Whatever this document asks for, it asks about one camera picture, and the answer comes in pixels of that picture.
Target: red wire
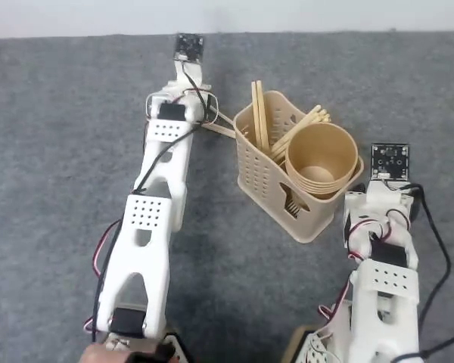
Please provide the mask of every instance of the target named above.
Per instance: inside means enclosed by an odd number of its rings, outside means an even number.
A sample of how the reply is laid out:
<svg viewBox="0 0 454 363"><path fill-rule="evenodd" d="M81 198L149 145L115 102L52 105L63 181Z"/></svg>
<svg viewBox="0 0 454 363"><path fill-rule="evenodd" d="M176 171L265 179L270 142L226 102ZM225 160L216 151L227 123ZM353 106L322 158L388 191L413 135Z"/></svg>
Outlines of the red wire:
<svg viewBox="0 0 454 363"><path fill-rule="evenodd" d="M351 234L356 231L356 229L358 229L359 227L361 227L362 225L365 225L365 224L368 224L368 223L372 223L372 222L378 222L376 219L363 219L362 221L356 223L351 229L350 231L348 232L348 237L347 237L347 240L350 239L350 236Z"/></svg>
<svg viewBox="0 0 454 363"><path fill-rule="evenodd" d="M348 277L347 282L343 286L343 289L341 289L340 294L338 295L338 298L336 300L336 303L334 304L334 308L331 313L331 317L328 319L326 324L328 324L331 320L333 320L334 316L336 315L338 309L341 306L341 303L343 302L344 297L347 295L348 287L350 286L350 277Z"/></svg>
<svg viewBox="0 0 454 363"><path fill-rule="evenodd" d="M94 254L92 255L92 269L94 270L94 273L96 274L97 277L99 277L99 275L101 274L101 272L99 271L99 268L98 268L98 256L99 256L99 253L101 252L101 248L103 247L104 242L107 239L107 235L109 234L111 229L116 224L118 224L120 221L121 221L121 219L118 219L117 221L114 221L113 223L111 223L109 225L109 227L106 228L106 231L104 231L103 235L101 236L101 239L99 240L98 245L96 246Z"/></svg>

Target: white robotic arm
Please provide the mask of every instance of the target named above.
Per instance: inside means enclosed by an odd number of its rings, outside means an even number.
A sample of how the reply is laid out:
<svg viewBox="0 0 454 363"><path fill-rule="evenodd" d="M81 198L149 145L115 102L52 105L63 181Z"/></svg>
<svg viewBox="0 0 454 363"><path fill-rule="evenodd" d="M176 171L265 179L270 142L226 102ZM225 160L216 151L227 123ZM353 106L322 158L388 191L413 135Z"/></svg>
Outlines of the white robotic arm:
<svg viewBox="0 0 454 363"><path fill-rule="evenodd" d="M408 184L409 149L393 144L374 148L378 152L372 150L372 180L366 193L345 195L344 246L359 267L331 309L320 306L328 323L315 332L305 331L297 353L286 361L389 363L419 351L418 257L409 232L414 198L400 190ZM351 301L345 299L350 285Z"/></svg>
<svg viewBox="0 0 454 363"><path fill-rule="evenodd" d="M101 331L154 340L164 335L170 235L182 227L192 133L204 119L206 90L210 89L201 84L202 49L201 37L180 35L176 80L152 94L151 106L150 97L147 99L147 116L151 119L141 172L127 198L99 296L97 327ZM164 182L169 193L162 191ZM142 276L148 305L119 307L122 289L133 275Z"/></svg>

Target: beige plastic basket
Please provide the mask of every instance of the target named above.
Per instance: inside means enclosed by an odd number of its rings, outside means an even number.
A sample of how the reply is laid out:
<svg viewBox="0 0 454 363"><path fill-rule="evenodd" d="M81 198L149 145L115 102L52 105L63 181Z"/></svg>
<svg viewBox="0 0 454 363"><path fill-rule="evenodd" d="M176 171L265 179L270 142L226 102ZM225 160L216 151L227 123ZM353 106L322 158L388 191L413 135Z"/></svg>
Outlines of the beige plastic basket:
<svg viewBox="0 0 454 363"><path fill-rule="evenodd" d="M280 92L266 92L264 100L269 144L272 146L305 114ZM254 147L252 104L235 116L234 128L239 187L295 240L302 244L314 240L333 220L334 210L343 200L345 191L363 172L363 160L359 158L350 182L332 197L320 200L297 187L283 166L277 165Z"/></svg>

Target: wooden chopstick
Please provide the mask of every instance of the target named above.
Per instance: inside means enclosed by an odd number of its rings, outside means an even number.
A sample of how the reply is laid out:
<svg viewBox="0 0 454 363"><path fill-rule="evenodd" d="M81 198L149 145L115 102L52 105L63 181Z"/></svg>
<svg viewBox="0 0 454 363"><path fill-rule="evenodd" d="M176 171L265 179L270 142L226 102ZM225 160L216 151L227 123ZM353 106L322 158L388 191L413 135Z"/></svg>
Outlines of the wooden chopstick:
<svg viewBox="0 0 454 363"><path fill-rule="evenodd" d="M260 120L259 120L259 103L257 101L257 85L255 82L250 84L250 88L252 91L252 111L253 111L253 118L254 118L254 139L256 141L256 147L258 149L261 148L261 140L260 140Z"/></svg>
<svg viewBox="0 0 454 363"><path fill-rule="evenodd" d="M259 108L260 150L267 154L269 152L269 134L267 132L266 108L264 105L263 84L261 81L256 81L256 87L257 103Z"/></svg>
<svg viewBox="0 0 454 363"><path fill-rule="evenodd" d="M303 128L305 125L307 125L308 123L311 123L311 121L318 116L319 114L319 111L321 110L321 105L317 104L316 106L314 106L314 108L308 112L305 117L303 117L291 130L289 130L289 132L287 132L282 138L280 138L279 140L277 140L277 142L271 147L271 154L275 153L276 151L278 151L278 149L283 145L285 144L286 142L288 142L289 140L291 140L291 138L293 137L293 135L298 131L300 130L301 128Z"/></svg>

